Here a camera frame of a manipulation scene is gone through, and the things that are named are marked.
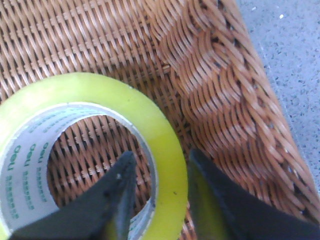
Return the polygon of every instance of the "speckled concrete floor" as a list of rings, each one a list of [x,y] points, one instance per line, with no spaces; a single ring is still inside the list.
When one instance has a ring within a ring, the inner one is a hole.
[[[320,0],[237,0],[320,190]]]

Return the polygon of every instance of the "yellow-green tape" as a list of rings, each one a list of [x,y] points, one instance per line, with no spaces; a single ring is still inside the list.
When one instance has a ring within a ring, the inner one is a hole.
[[[69,73],[26,86],[0,105],[0,240],[58,209],[47,182],[51,148],[68,126],[97,115],[126,126],[148,156],[151,197],[131,220],[129,239],[179,237],[187,171],[180,143],[163,113],[118,80]]]

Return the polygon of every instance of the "tape core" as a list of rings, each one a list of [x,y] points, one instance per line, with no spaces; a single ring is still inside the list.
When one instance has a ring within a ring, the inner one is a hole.
[[[138,129],[112,109],[89,102],[62,103],[38,112],[16,132],[4,151],[0,176],[1,217],[12,232],[58,210],[47,181],[47,164],[57,138],[84,118],[106,115],[125,126],[142,147],[151,175],[150,199],[131,219],[129,240],[139,239],[150,224],[156,205],[158,177],[154,157]]]

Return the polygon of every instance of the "woven rattan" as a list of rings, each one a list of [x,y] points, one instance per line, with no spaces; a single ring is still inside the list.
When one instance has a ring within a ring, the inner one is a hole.
[[[319,224],[313,178],[235,0],[2,1],[0,101],[69,72],[139,89],[164,112],[186,156],[202,149],[251,194]],[[57,204],[88,189],[125,150],[138,158],[139,211],[150,190],[144,153],[106,116],[81,120],[55,143],[48,179]],[[196,239],[188,213],[181,239]]]

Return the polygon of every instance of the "clear packing tape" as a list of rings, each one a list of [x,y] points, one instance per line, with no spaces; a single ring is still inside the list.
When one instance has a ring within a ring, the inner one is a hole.
[[[179,237],[188,182],[174,130],[139,91],[106,76],[77,72],[33,83],[0,105],[0,240],[58,209],[47,182],[51,148],[67,127],[97,115],[127,127],[148,158],[151,197],[131,220],[129,239]]]

